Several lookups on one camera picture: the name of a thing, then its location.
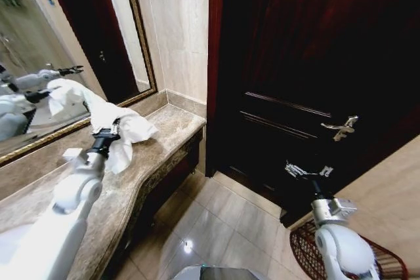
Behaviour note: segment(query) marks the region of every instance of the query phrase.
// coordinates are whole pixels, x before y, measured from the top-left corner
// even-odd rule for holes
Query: crumpled white cloth
[[[105,163],[107,170],[118,174],[125,170],[133,158],[132,144],[145,141],[158,130],[156,127],[129,108],[119,108],[95,94],[82,84],[69,79],[55,79],[48,83],[54,89],[49,95],[51,115],[59,119],[71,118],[73,104],[86,102],[91,113],[91,125],[96,133],[102,128],[110,128],[120,118],[119,135],[121,139],[110,146],[109,158]]]

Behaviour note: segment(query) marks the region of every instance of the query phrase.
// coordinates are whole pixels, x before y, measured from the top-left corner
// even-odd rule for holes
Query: wicker basket
[[[313,220],[290,233],[290,246],[303,271],[315,280],[327,279],[322,255],[315,244],[316,226]],[[369,243],[376,258],[376,268],[380,279],[408,279],[407,268],[400,257],[382,246],[363,237]],[[351,279],[357,276],[347,275]]]

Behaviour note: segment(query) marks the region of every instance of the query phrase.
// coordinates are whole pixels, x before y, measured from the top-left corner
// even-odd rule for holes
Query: marble countertop
[[[88,217],[85,238],[68,279],[99,277],[114,253],[148,177],[205,124],[205,119],[170,104],[147,116],[159,129],[153,139],[133,145],[133,161],[121,174],[106,173],[102,194]],[[45,211],[54,186],[71,173],[67,163],[0,201],[0,232],[30,224]]]

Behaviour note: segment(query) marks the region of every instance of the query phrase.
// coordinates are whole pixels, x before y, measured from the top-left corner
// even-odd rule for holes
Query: tiled floor
[[[221,173],[191,174],[159,209],[117,279],[167,280],[194,264],[248,268],[271,280],[309,279],[279,214],[278,206]]]

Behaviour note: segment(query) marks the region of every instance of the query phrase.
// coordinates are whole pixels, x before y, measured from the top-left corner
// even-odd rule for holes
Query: gold mirror frame
[[[130,106],[131,104],[134,104],[135,102],[138,102],[139,100],[142,100],[158,91],[156,87],[155,75],[153,72],[152,59],[150,58],[150,51],[149,51],[149,46],[148,46],[148,42],[146,38],[146,32],[144,30],[142,14],[140,11],[140,3],[138,2],[138,0],[130,0],[130,6],[131,6],[131,11],[133,13],[134,20],[135,20],[138,40],[140,41],[140,46],[142,49],[144,65],[146,66],[150,89],[143,91],[139,95],[118,104],[118,106],[123,106],[123,107]],[[50,144],[51,142],[54,142],[60,138],[63,138],[64,136],[67,136],[68,134],[71,134],[79,129],[82,129],[83,127],[88,126],[90,121],[91,121],[90,117],[83,118],[79,121],[72,123],[71,125],[61,128],[58,131],[52,132],[50,134],[47,134],[41,137],[40,139],[35,140],[31,144],[28,144],[26,146],[23,146],[21,148],[18,148],[10,153],[7,153],[1,156],[0,167],[17,160],[25,156],[26,154],[29,154],[35,150],[38,150],[46,146],[47,144]]]

